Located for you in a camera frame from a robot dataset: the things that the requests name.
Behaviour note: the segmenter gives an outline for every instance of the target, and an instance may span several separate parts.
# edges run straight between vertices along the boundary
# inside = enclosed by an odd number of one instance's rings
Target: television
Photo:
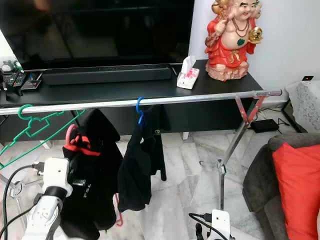
[[[182,63],[194,0],[0,0],[24,70]]]

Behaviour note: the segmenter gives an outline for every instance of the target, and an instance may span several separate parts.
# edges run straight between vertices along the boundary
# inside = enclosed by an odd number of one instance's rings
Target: hanging clothes
[[[98,109],[83,126],[67,132],[63,154],[70,160],[74,184],[63,204],[60,225],[69,238],[97,240],[99,230],[115,224],[113,195],[118,192],[117,173],[123,159],[115,143],[119,140],[114,126]]]
[[[144,112],[142,124],[137,124],[118,172],[120,212],[140,211],[151,199],[151,175],[160,170],[167,180],[160,130],[170,130],[163,105],[154,105]]]

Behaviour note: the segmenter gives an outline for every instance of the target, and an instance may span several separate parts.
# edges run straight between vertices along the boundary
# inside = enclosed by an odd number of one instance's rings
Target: green hanger
[[[20,119],[22,120],[26,120],[26,121],[29,121],[28,123],[28,126],[22,131],[20,132],[17,136],[15,136],[13,138],[13,142],[10,143],[9,145],[5,146],[1,151],[0,151],[0,156],[8,149],[8,148],[11,148],[13,145],[15,145],[18,141],[18,139],[26,134],[29,138],[33,138],[34,136],[38,135],[39,133],[41,133],[43,130],[47,129],[48,127],[51,126],[51,123],[49,121],[49,119],[51,117],[54,117],[54,116],[60,116],[62,114],[65,113],[65,111],[60,111],[60,112],[54,112],[54,113],[51,113],[49,114],[48,116],[45,116],[45,117],[33,117],[33,116],[28,116],[28,117],[25,117],[22,115],[22,111],[25,109],[25,108],[28,108],[28,107],[32,107],[32,105],[30,104],[27,104],[27,105],[24,105],[22,107],[20,107],[19,111],[18,111],[18,116]],[[86,110],[82,110],[82,111],[79,111],[79,110],[76,110],[76,116],[70,120],[69,122],[67,122],[63,127],[61,127],[58,131],[56,131],[54,134],[52,134],[51,136],[49,136],[46,140],[44,140],[43,142],[39,143],[38,145],[34,146],[33,148],[31,148],[30,150],[28,150],[27,152],[23,153],[22,155],[16,157],[15,159],[9,161],[8,163],[6,164],[2,164],[0,163],[0,169],[3,169],[5,168],[6,166],[14,163],[15,161],[17,161],[18,159],[22,158],[23,156],[27,155],[28,153],[32,152],[33,150],[37,149],[38,147],[40,147],[41,145],[45,144],[46,142],[48,142],[49,140],[51,140],[52,138],[54,138],[56,135],[58,135],[62,130],[64,130],[65,128],[67,128],[74,120],[76,120],[77,118],[79,118],[82,114],[85,113]],[[34,121],[38,121],[38,122],[45,122],[46,125],[42,128],[40,128],[38,131],[34,132],[34,133],[30,133],[30,130],[32,128],[32,123]]]

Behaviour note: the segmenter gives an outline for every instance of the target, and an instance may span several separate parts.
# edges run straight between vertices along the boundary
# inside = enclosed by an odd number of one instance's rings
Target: red robe
[[[208,24],[207,30],[209,36],[211,36],[215,32],[215,26],[219,22],[219,17],[217,16],[213,21]],[[253,29],[256,26],[256,22],[254,18],[249,19],[249,23],[251,28]],[[226,48],[221,42],[221,36],[216,41],[214,45],[211,47],[207,47],[205,49],[205,53],[209,54],[209,63],[210,65],[223,64],[229,68],[236,68],[242,62],[247,61],[246,54],[253,54],[255,51],[256,44],[251,42],[247,42],[246,45],[237,49],[231,50]]]

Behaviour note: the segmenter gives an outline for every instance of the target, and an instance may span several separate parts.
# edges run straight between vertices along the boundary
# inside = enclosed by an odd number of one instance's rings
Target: statue necklace
[[[240,29],[239,28],[239,26],[237,25],[237,23],[236,23],[234,18],[232,18],[232,22],[233,22],[233,25],[235,26],[235,33],[240,37],[240,39],[238,40],[237,44],[238,44],[238,46],[241,46],[242,44],[245,43],[245,40],[243,38],[247,35],[248,30],[249,30],[249,20],[246,21],[246,25],[245,25],[244,29]],[[245,31],[245,33],[244,33],[244,35],[241,35],[237,31],[239,31],[239,32]]]

